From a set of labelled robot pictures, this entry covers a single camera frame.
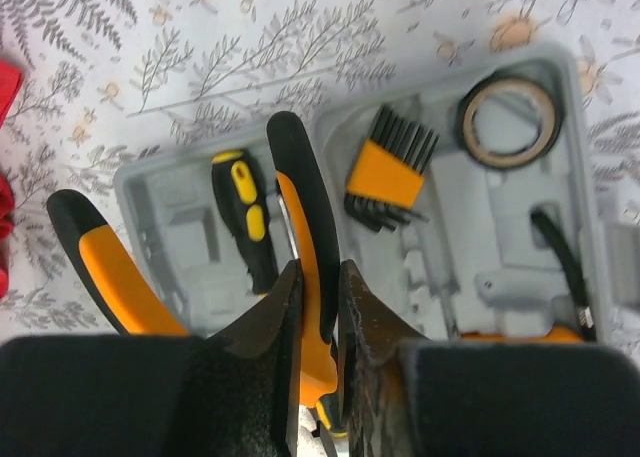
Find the black hex key set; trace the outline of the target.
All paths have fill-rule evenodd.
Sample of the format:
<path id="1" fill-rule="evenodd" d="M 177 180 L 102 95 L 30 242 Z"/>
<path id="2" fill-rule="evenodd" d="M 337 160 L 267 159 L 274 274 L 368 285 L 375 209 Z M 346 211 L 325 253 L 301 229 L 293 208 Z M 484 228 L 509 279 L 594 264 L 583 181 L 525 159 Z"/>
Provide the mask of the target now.
<path id="1" fill-rule="evenodd" d="M 382 105 L 347 178 L 344 210 L 378 233 L 428 218 L 414 209 L 439 136 Z"/>

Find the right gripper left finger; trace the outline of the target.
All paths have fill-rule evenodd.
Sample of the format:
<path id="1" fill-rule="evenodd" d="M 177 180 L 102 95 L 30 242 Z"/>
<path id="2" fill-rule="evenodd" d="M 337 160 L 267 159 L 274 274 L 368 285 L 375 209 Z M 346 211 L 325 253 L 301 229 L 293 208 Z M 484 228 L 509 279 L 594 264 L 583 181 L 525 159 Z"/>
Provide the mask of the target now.
<path id="1" fill-rule="evenodd" d="M 303 276 L 214 336 L 49 335 L 1 348 L 5 456 L 292 456 Z"/>

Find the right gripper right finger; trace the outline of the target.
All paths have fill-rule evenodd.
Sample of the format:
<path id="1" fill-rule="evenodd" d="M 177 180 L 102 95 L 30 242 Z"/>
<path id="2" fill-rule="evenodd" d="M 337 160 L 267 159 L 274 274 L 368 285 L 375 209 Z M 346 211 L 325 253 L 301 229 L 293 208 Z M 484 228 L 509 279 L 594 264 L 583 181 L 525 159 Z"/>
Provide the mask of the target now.
<path id="1" fill-rule="evenodd" d="M 639 372 L 599 344 L 432 341 L 340 268 L 353 456 L 635 456 Z"/>

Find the orange tape measure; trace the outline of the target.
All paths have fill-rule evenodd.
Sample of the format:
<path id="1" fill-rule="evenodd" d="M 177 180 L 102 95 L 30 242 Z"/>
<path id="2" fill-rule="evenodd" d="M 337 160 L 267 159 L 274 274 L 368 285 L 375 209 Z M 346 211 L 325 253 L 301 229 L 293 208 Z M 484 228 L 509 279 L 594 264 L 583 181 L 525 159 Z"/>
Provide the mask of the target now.
<path id="1" fill-rule="evenodd" d="M 563 232 L 541 208 L 533 210 L 530 219 L 559 261 L 570 292 L 573 310 L 579 324 L 579 331 L 574 332 L 563 326 L 552 326 L 544 336 L 510 337 L 504 333 L 482 334 L 468 332 L 463 333 L 461 338 L 478 342 L 595 343 L 597 341 L 596 324 L 589 305 L 589 293 L 581 263 L 569 248 Z"/>

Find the black yellow screwdriver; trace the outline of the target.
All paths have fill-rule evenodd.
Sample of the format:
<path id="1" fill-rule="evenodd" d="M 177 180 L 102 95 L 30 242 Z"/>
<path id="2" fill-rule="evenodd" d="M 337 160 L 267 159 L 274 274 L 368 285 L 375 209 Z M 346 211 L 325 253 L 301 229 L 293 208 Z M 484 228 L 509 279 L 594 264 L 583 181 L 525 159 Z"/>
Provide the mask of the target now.
<path id="1" fill-rule="evenodd" d="M 252 291 L 266 294 L 279 271 L 260 166 L 246 149 L 223 151 L 212 159 L 211 181 L 220 216 L 252 278 Z"/>

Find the orange handled pliers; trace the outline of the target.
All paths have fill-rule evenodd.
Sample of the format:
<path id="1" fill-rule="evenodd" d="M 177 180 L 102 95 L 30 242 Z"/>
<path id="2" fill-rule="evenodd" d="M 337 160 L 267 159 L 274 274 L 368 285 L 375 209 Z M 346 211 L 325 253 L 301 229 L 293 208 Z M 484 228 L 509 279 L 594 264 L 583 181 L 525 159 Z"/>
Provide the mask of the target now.
<path id="1" fill-rule="evenodd" d="M 180 344 L 185 363 L 166 390 L 165 456 L 290 456 L 300 406 L 338 386 L 330 342 L 339 247 L 329 199 L 302 121 L 266 126 L 298 257 L 254 307 L 209 339 L 178 322 L 153 293 L 102 214 L 80 192 L 47 201 L 56 235 L 107 319 L 154 351 Z"/>

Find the black electrical tape roll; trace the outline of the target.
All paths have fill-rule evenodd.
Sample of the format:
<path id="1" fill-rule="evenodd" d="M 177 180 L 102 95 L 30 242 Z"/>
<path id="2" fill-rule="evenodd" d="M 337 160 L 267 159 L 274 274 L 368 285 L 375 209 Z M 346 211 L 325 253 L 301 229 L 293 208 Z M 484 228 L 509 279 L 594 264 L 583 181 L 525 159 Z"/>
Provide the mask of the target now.
<path id="1" fill-rule="evenodd" d="M 564 116 L 561 100 L 546 86 L 496 72 L 458 103 L 454 136 L 477 163 L 505 171 L 546 155 L 560 135 Z"/>

